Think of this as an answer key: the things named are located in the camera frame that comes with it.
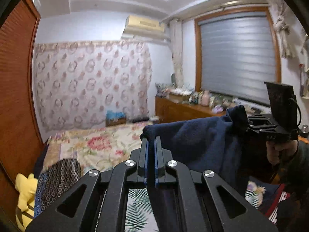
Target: floral fabric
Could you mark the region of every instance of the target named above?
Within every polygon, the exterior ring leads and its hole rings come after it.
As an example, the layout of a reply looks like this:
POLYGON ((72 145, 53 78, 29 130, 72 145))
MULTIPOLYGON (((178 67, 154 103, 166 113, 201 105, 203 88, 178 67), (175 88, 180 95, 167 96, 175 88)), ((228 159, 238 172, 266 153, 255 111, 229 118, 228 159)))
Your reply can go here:
POLYGON ((65 158, 76 158, 82 175, 91 169, 100 172, 112 169, 129 159, 132 150, 141 147, 139 136, 149 124, 151 122, 140 122, 56 134, 48 141, 43 170, 65 158))
POLYGON ((263 202, 263 194, 265 194, 265 192, 265 187, 260 187, 255 182, 249 181, 245 193, 245 199, 253 207, 258 208, 263 202))
POLYGON ((107 110, 148 116, 151 59, 146 43, 130 41, 37 44, 34 93, 45 131, 88 129, 107 110))

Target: pink jar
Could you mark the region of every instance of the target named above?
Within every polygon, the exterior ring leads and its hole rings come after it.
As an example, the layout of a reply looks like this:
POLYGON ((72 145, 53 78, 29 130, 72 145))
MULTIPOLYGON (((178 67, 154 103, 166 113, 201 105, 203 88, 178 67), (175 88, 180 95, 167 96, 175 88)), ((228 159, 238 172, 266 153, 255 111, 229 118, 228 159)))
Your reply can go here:
POLYGON ((202 106, 209 106, 209 91, 208 90, 206 90, 205 92, 204 92, 204 94, 203 94, 203 96, 202 96, 202 99, 201 99, 201 101, 200 101, 200 104, 202 105, 202 106))

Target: person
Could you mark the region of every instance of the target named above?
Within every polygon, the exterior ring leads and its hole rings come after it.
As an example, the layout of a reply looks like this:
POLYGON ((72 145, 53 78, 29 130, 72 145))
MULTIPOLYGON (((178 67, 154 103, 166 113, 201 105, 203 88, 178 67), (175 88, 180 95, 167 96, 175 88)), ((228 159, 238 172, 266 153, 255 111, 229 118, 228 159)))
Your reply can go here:
POLYGON ((279 165, 280 182, 291 199, 278 205, 281 221, 279 231, 308 231, 309 219, 309 145, 293 140, 286 143, 266 142, 267 159, 272 165, 279 165))

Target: screw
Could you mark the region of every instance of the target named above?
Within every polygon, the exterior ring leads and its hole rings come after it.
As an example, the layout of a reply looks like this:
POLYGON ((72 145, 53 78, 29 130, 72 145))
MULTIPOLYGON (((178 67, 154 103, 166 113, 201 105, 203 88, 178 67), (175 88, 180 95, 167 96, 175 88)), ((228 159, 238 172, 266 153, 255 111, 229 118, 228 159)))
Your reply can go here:
POLYGON ((175 160, 170 160, 167 164, 168 164, 170 167, 175 167, 175 166, 177 166, 177 161, 175 161, 175 160))
POLYGON ((133 161, 133 160, 131 160, 131 159, 128 159, 128 160, 126 161, 126 165, 129 166, 129 167, 133 166, 134 164, 135 164, 135 161, 133 161))
POLYGON ((98 171, 98 170, 95 170, 95 169, 92 169, 92 170, 90 170, 90 171, 88 172, 89 176, 91 176, 91 177, 97 176, 98 173, 99 173, 99 171, 98 171))
POLYGON ((208 178, 212 178, 212 177, 214 177, 214 172, 211 171, 211 170, 206 170, 206 171, 204 172, 204 175, 205 175, 206 177, 208 177, 208 178))

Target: wooden wardrobe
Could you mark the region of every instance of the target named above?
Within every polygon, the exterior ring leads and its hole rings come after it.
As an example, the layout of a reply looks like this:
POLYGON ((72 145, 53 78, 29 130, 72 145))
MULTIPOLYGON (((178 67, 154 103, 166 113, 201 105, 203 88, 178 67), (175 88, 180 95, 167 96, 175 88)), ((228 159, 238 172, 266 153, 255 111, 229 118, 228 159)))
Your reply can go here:
POLYGON ((0 206, 13 222, 16 175, 28 176, 43 149, 31 82, 40 18, 31 0, 21 0, 0 28, 0 206))

